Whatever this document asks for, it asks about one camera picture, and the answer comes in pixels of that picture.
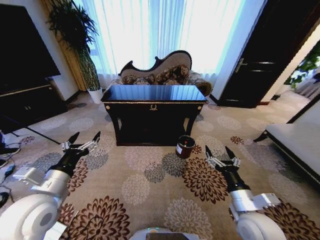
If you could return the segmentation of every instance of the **person's foot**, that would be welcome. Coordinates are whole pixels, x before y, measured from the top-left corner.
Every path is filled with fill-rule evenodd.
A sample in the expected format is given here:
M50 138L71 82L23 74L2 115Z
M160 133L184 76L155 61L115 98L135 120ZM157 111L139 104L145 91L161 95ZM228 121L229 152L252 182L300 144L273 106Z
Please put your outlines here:
M13 147L13 148L0 148L0 158L9 157L11 155L15 155L20 151L20 148Z

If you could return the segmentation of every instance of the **console table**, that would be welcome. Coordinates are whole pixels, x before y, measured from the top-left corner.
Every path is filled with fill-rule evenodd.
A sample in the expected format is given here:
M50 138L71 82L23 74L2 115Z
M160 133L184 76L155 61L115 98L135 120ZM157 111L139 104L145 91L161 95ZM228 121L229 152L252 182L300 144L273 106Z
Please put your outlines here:
M101 101L117 146L175 146L181 135L191 135L207 100L195 85L113 85Z

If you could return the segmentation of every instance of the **television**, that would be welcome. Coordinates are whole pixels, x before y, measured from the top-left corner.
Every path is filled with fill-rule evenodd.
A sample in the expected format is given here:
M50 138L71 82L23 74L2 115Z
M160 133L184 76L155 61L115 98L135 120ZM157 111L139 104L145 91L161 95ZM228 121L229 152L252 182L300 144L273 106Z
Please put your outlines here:
M0 31L1 92L60 75L24 6L0 4Z

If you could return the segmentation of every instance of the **patterned carpet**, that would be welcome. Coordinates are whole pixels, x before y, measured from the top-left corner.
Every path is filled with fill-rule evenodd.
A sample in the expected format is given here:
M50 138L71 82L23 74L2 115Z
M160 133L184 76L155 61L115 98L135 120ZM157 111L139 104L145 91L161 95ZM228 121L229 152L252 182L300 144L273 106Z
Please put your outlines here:
M209 102L192 129L196 147L189 159L180 159L172 146L116 146L104 106L82 93L68 106L68 112L31 126L60 142L77 131L81 132L78 143L98 131L102 134L97 150L78 162L68 183L69 196L60 220L68 224L79 213L63 237L128 239L137 230L158 226L207 240L240 239L228 211L231 198L226 182L209 167L204 154L208 145L223 159L227 145L241 158L239 174L253 194L273 192L281 199L281 205L262 212L280 225L287 239L320 239L320 194L295 173L269 140L252 141L267 124L286 122L307 103L291 91L255 109ZM16 133L22 136L8 134L6 140L22 143L21 152L13 157L18 168L33 166L46 171L61 158L61 147L53 142L26 129ZM12 177L5 185L12 188L15 200L28 195L29 186ZM0 211L10 204L9 200ZM83 231L87 224L88 231Z

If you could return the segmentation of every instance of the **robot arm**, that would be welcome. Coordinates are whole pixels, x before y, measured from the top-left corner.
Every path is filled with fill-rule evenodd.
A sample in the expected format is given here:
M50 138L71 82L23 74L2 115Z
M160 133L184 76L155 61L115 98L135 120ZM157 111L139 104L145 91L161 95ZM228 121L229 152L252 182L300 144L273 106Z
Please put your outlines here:
M226 180L227 191L232 198L230 209L236 231L244 240L285 240L284 232L271 218L256 212L281 202L274 193L253 196L250 187L238 174L240 159L228 147L225 149L230 160L220 161L214 158L208 146L205 146L205 154L209 165L221 172Z
M58 210L68 195L67 183L79 159L93 151L100 140L73 144L79 132L62 144L63 157L46 174L34 167L22 167L14 177L33 184L26 196L11 205L0 217L1 240L41 240L59 218Z

